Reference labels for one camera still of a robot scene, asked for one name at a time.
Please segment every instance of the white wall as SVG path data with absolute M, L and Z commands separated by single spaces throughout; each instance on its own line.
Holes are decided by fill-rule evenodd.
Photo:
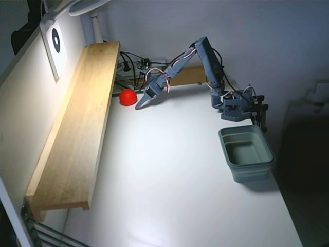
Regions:
M 29 8 L 26 0 L 0 1 L 0 74 L 15 57 L 11 46 L 11 34 L 27 23 Z
M 67 64 L 58 81 L 39 29 L 0 76 L 0 200 L 23 247 L 29 246 L 20 218 L 24 194 L 85 46 L 78 17 L 63 14 L 59 24 Z M 48 212 L 45 222 L 62 231 L 66 216 L 67 210 Z
M 266 96 L 267 138 L 278 153 L 288 102 L 329 78 L 328 9 L 325 1 L 112 0 L 100 23 L 106 40 L 151 58 L 174 58 L 208 36 L 229 77 Z

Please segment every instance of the wooden board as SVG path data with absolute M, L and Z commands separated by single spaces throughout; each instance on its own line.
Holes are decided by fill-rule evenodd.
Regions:
M 206 82 L 205 71 L 202 66 L 186 67 L 170 80 L 171 86 L 197 84 Z
M 30 184 L 27 196 L 32 196 L 32 211 L 90 209 L 119 49 L 119 42 L 93 44 L 77 67 L 69 104 L 61 110 L 60 114 L 65 114 L 61 121 L 59 116 L 59 129 L 53 128 L 57 134 L 49 135 L 51 139 L 56 137 L 47 142 L 40 161 L 45 162 L 44 169 L 36 170 L 36 177 L 41 174 L 40 181 L 36 178 Z
M 71 79 L 71 83 L 69 85 L 69 88 L 67 89 L 65 98 L 64 98 L 64 100 L 61 104 L 60 110 L 59 110 L 59 112 L 56 116 L 55 122 L 54 122 L 54 124 L 51 128 L 51 131 L 50 131 L 49 137 L 47 139 L 46 145 L 45 145 L 45 147 L 44 147 L 44 149 L 41 153 L 41 156 L 38 160 L 38 163 L 37 163 L 36 168 L 34 170 L 34 173 L 33 173 L 33 176 L 31 178 L 31 181 L 29 183 L 29 186 L 27 187 L 27 190 L 25 192 L 25 200 L 28 203 L 28 205 L 31 205 L 31 203 L 32 203 L 33 196 L 36 192 L 36 188 L 38 187 L 39 181 L 41 179 L 41 175 L 42 175 L 42 173 L 44 171 L 44 168 L 46 166 L 46 163 L 47 163 L 52 145 L 54 144 L 55 138 L 56 138 L 57 133 L 59 131 L 59 128 L 61 126 L 64 114 L 66 112 L 67 106 L 68 106 L 69 101 L 71 99 L 71 96 L 72 96 L 74 87 L 76 85 L 76 82 L 79 79 L 79 74 L 80 74 L 80 71 L 81 71 L 81 69 L 83 67 L 83 64 L 85 62 L 87 51 L 88 51 L 88 48 L 84 48 L 82 50 L 82 53 L 81 53 L 80 59 L 79 59 L 79 63 L 77 65 L 76 69 L 75 69 L 75 73 L 74 73 L 74 75 Z M 39 210 L 35 211 L 33 207 L 30 207 L 30 209 L 31 209 L 31 213 L 33 214 L 33 217 L 36 221 L 38 221 L 38 222 L 43 222 L 44 221 L 45 214 L 46 214 L 45 211 L 43 211 L 43 212 L 41 212 Z

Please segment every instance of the black circle target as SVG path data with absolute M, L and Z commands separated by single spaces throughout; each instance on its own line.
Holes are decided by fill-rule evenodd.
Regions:
M 56 29 L 52 30 L 52 42 L 53 42 L 53 46 L 55 47 L 55 50 L 57 51 L 57 53 L 60 53 L 61 42 L 60 42 L 60 37 L 58 36 L 58 32 Z

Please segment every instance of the metal frame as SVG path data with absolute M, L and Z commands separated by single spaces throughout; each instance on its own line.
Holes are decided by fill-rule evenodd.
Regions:
M 26 206 L 23 206 L 21 210 L 21 216 L 23 218 L 23 221 L 25 223 L 25 226 L 27 228 L 27 231 L 31 237 L 32 243 L 35 247 L 43 247 L 43 245 L 47 245 L 50 247 L 58 247 L 58 246 L 66 246 L 66 247 L 90 247 L 89 245 L 86 245 L 80 241 L 77 241 L 74 238 L 71 238 L 65 234 L 62 234 L 44 224 L 38 223 L 35 220 L 33 220 L 32 214 L 29 212 Z M 35 227 L 42 228 L 45 231 L 51 232 L 52 235 L 43 232 L 42 230 L 36 229 Z M 48 240 L 58 243 L 60 245 L 53 244 L 49 242 Z

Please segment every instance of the desk lamp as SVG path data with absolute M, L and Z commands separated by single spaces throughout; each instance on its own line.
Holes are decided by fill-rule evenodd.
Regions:
M 43 16 L 40 21 L 40 30 L 49 62 L 56 79 L 59 79 L 62 75 L 67 61 L 66 49 L 57 18 L 66 10 L 68 10 L 70 16 L 79 16 L 89 13 L 92 18 L 95 42 L 102 43 L 103 38 L 98 22 L 98 8 L 109 1 L 110 0 L 72 0 L 59 11 L 53 11 Z

